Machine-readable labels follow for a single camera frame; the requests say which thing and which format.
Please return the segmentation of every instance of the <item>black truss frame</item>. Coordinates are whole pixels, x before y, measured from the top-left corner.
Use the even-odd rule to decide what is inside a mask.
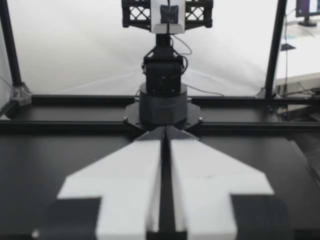
[[[213,25],[212,8],[213,0],[188,0],[186,1],[186,16],[185,29],[190,30],[205,26],[211,28]],[[123,19],[122,24],[125,28],[133,26],[140,29],[151,30],[150,14],[145,15],[145,10],[150,10],[150,0],[122,0]],[[139,19],[138,16],[133,15],[132,9],[139,11],[138,16],[143,16],[144,19]],[[195,10],[201,10],[201,14],[197,16]]]

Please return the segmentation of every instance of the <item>black platform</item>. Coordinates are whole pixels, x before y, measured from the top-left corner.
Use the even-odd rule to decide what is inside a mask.
[[[18,108],[20,121],[123,121],[125,103],[35,103]],[[204,123],[276,123],[267,107],[202,106]],[[46,207],[56,198],[65,177],[130,144],[135,134],[54,132],[0,135],[0,236],[29,238]],[[306,169],[307,159],[288,139],[290,133],[197,135],[200,140],[267,175],[275,194],[288,207],[296,239],[320,237],[320,189]]]

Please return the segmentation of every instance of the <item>desk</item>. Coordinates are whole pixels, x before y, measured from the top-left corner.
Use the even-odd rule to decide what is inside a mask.
[[[297,24],[287,28],[287,43],[296,47],[288,50],[287,83],[320,80],[320,22],[317,27],[303,27]],[[286,79],[286,52],[281,51],[277,66],[276,85],[284,85]]]

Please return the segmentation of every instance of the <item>black cylindrical base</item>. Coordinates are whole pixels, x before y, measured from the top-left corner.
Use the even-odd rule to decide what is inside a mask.
[[[140,86],[139,116],[144,123],[151,125],[175,125],[188,116],[187,86],[174,96],[153,96],[147,93],[146,84]]]

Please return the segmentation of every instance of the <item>black mounting plate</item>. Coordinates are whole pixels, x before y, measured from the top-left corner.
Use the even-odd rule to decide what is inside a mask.
[[[177,129],[188,130],[191,127],[195,127],[196,125],[201,124],[203,122],[202,112],[199,106],[188,102],[187,108],[187,120],[174,125]],[[126,107],[124,121],[127,124],[143,131],[151,131],[158,127],[155,125],[148,125],[140,121],[139,102],[133,103]]]

